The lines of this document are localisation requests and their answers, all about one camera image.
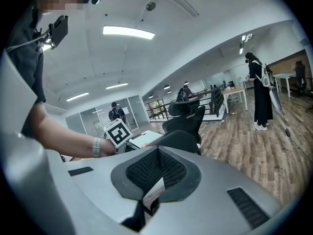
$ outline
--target ceiling light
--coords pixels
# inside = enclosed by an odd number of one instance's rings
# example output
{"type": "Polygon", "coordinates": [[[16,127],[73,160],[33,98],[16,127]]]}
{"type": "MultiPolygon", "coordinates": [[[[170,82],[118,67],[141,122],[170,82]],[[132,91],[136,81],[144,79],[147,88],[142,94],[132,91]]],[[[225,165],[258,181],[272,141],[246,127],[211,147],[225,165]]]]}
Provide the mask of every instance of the ceiling light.
{"type": "Polygon", "coordinates": [[[154,34],[143,31],[140,29],[133,29],[127,27],[118,27],[118,26],[104,26],[103,35],[124,35],[124,36],[133,36],[141,37],[146,39],[153,39],[154,34]]]}
{"type": "Polygon", "coordinates": [[[101,110],[99,110],[99,111],[95,111],[95,112],[92,112],[92,113],[101,112],[101,111],[103,111],[103,110],[101,109],[101,110]]]}
{"type": "Polygon", "coordinates": [[[74,96],[74,97],[71,97],[71,98],[67,99],[67,102],[70,102],[70,101],[72,101],[72,100],[74,100],[74,99],[77,99],[77,98],[79,98],[79,97],[81,97],[81,96],[87,96],[87,95],[89,95],[88,92],[83,93],[83,94],[80,94],[80,95],[77,95],[77,96],[74,96]]]}
{"type": "Polygon", "coordinates": [[[120,86],[125,86],[125,85],[128,85],[128,83],[107,86],[106,89],[108,90],[108,89],[112,89],[112,88],[116,88],[116,87],[120,87],[120,86]]]}
{"type": "Polygon", "coordinates": [[[43,51],[47,50],[47,49],[51,49],[51,45],[44,45],[42,47],[43,51]]]}

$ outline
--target ceiling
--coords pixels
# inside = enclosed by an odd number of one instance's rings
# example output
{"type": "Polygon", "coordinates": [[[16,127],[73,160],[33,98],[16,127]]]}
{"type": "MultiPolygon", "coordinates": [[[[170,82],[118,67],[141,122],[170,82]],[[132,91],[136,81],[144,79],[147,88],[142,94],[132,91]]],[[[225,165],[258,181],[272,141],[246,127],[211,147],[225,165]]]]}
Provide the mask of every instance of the ceiling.
{"type": "MultiPolygon", "coordinates": [[[[129,85],[114,92],[140,91],[154,74],[164,72],[165,64],[184,46],[225,17],[245,9],[249,1],[102,0],[78,10],[44,15],[39,24],[43,30],[60,15],[69,16],[68,35],[56,49],[45,51],[43,86],[49,94],[47,102],[69,109],[112,93],[105,88],[119,82],[129,85]],[[151,12],[144,9],[149,1],[156,3],[151,12]],[[108,36],[102,34],[104,25],[136,27],[156,35],[152,40],[108,36]],[[66,102],[84,92],[90,95],[66,102]]],[[[228,55],[237,49],[236,41],[221,46],[222,53],[228,55]]]]}

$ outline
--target wire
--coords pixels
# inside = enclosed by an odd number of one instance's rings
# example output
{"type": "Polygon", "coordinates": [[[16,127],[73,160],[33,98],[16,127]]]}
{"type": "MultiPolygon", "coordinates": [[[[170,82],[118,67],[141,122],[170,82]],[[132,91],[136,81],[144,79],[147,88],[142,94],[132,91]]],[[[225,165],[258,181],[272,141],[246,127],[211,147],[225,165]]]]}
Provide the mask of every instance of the wire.
{"type": "Polygon", "coordinates": [[[37,38],[35,38],[35,39],[31,40],[31,41],[28,41],[26,43],[23,43],[21,45],[11,46],[11,47],[7,48],[6,51],[9,53],[9,52],[11,52],[11,51],[13,51],[15,49],[18,49],[20,47],[23,47],[23,46],[29,45],[29,44],[31,44],[33,42],[36,42],[36,41],[40,40],[42,37],[46,36],[46,34],[48,34],[49,31],[50,30],[48,29],[44,34],[40,35],[39,37],[37,37],[37,38]]]}
{"type": "Polygon", "coordinates": [[[285,128],[286,128],[285,132],[286,132],[287,137],[290,138],[291,142],[293,142],[293,143],[299,148],[299,150],[302,151],[302,153],[303,153],[303,154],[310,160],[310,162],[312,163],[311,158],[297,145],[297,143],[296,143],[295,141],[292,140],[291,135],[290,135],[290,131],[289,131],[288,128],[287,128],[287,123],[286,123],[286,119],[285,119],[283,107],[281,106],[281,104],[280,104],[280,108],[282,109],[282,113],[283,113],[283,118],[284,118],[285,128]]]}

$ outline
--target wristband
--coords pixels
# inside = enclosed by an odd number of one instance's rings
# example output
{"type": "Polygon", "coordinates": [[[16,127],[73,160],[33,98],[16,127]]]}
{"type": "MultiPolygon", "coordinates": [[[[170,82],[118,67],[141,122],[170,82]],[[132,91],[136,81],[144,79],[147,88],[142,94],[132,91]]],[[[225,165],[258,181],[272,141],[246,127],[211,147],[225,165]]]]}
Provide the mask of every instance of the wristband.
{"type": "Polygon", "coordinates": [[[93,140],[93,146],[92,146],[92,157],[93,158],[99,158],[100,157],[100,138],[94,138],[93,140]]]}

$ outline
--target white bag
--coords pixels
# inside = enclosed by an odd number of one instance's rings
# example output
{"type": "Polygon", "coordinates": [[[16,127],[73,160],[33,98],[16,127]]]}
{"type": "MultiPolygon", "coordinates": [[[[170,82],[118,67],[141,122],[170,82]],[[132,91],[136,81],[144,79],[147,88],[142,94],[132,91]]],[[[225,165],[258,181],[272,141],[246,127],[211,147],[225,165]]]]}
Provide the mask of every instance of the white bag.
{"type": "MultiPolygon", "coordinates": [[[[252,62],[260,65],[256,60],[253,60],[252,62]]],[[[263,68],[262,77],[259,78],[259,76],[257,74],[255,74],[255,76],[261,81],[261,83],[263,84],[264,87],[270,87],[270,80],[269,80],[268,72],[266,71],[266,69],[262,65],[260,65],[260,66],[263,68]]]]}

